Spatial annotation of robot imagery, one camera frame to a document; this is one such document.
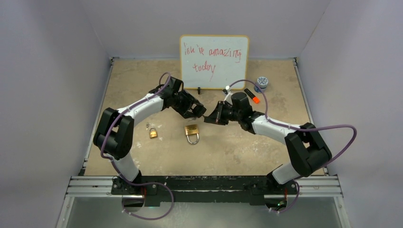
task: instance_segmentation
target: orange highlighter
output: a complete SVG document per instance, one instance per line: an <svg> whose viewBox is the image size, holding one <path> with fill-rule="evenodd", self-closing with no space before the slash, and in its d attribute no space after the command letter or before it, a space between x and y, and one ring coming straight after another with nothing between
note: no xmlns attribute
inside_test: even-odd
<svg viewBox="0 0 403 228"><path fill-rule="evenodd" d="M259 98L257 98L249 89L244 89L245 93L252 99L253 102L258 104L260 102Z"/></svg>

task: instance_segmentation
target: white wall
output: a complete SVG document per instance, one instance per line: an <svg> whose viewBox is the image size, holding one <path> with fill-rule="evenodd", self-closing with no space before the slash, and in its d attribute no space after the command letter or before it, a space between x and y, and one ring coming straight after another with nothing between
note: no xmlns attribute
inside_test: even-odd
<svg viewBox="0 0 403 228"><path fill-rule="evenodd" d="M108 56L78 0L2 0L0 31L0 227L55 227Z"/></svg>
<svg viewBox="0 0 403 228"><path fill-rule="evenodd" d="M296 57L330 0L82 0L110 56L179 57L183 34L242 34L250 57Z"/></svg>
<svg viewBox="0 0 403 228"><path fill-rule="evenodd" d="M403 1L332 0L300 56L318 126L357 127L338 173L354 227L403 224ZM349 130L323 132L333 153Z"/></svg>

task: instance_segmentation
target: small padlock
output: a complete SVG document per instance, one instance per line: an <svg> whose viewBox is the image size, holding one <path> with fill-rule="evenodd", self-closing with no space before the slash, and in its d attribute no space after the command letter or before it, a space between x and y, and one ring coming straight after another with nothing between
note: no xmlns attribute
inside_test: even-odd
<svg viewBox="0 0 403 228"><path fill-rule="evenodd" d="M150 139L157 137L157 130L155 129L155 127L151 127L150 128Z"/></svg>
<svg viewBox="0 0 403 228"><path fill-rule="evenodd" d="M195 142L191 142L189 139L189 135L197 135L197 140ZM199 129L197 127L197 124L192 124L185 126L185 135L188 138L188 142L192 145L195 145L199 142Z"/></svg>

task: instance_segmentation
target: wooden table surface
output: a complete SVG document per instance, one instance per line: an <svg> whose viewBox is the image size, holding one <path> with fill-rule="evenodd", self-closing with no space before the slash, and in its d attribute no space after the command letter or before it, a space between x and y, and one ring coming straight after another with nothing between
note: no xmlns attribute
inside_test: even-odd
<svg viewBox="0 0 403 228"><path fill-rule="evenodd" d="M180 78L179 60L117 60L106 91L102 111L108 107L125 107L143 98L158 85L165 71ZM249 60L247 79L259 76L269 79L266 96L269 116L291 124L309 122L304 99L291 60ZM251 91L253 85L246 85ZM209 115L219 100L220 90L189 90L207 108ZM262 95L259 104L251 101L253 109L264 112ZM146 123L157 129L158 137L149 138ZM200 141L190 145L184 126L198 124ZM183 119L169 108L154 114L134 128L130 151L143 175L266 175L281 164L289 162L286 146L261 135L241 129L238 123L218 126ZM91 147L85 175L116 175L110 162L102 159L99 149Z"/></svg>

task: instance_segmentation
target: whiteboard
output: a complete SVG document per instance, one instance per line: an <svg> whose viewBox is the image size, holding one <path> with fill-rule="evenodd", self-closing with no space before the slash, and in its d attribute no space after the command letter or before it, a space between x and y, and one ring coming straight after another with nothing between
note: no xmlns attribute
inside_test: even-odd
<svg viewBox="0 0 403 228"><path fill-rule="evenodd" d="M223 89L245 79L247 36L183 35L180 38L181 75L187 89ZM233 89L243 89L245 82Z"/></svg>

